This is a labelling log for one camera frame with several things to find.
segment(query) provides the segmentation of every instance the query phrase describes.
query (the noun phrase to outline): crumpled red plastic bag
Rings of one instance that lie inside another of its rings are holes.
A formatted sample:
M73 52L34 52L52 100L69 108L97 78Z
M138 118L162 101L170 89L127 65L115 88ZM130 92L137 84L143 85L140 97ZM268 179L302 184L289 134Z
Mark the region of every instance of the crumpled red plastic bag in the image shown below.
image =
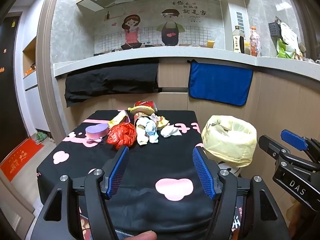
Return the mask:
M110 129L107 143L114 144L119 150L121 145L132 146L137 138L137 132L132 123L122 122Z

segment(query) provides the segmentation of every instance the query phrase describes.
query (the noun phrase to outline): yellow trash bag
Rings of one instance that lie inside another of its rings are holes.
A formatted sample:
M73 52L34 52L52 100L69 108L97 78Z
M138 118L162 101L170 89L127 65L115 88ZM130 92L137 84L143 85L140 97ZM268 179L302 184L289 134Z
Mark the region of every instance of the yellow trash bag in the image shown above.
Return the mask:
M240 168L252 162L257 145L257 131L253 125L233 116L213 115L202 133L204 148L213 159Z

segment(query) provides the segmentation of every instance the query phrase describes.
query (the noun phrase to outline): screw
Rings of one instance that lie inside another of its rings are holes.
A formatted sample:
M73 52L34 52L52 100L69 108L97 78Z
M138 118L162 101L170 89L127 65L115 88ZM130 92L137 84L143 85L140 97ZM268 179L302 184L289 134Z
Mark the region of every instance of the screw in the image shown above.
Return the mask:
M227 170L221 170L221 171L220 171L220 174L221 174L222 176L227 176L227 175L229 174L229 171L227 171Z
M93 171L93 174L96 175L96 176L100 175L101 173L102 173L102 170L101 170L101 169L95 169L95 170Z
M61 181L66 181L68 179L68 176L67 175L62 175L61 177L60 177L60 180Z
M256 182L262 181L261 177L259 177L259 176L254 176L253 179L254 179Z

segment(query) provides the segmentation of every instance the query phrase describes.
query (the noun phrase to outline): dark door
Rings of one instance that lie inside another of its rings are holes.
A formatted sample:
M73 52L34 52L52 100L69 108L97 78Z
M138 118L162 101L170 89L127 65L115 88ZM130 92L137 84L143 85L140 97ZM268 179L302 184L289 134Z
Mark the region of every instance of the dark door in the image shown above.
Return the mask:
M0 162L28 137L13 76L13 49L18 20L19 17L8 17L0 25Z

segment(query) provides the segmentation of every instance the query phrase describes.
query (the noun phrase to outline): human hand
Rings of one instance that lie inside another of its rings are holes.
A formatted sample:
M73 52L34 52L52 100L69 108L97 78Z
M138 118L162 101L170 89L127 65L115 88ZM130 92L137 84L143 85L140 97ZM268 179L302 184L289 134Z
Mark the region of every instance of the human hand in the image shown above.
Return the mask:
M153 231L148 231L137 236L125 238L124 240L157 240L157 235Z

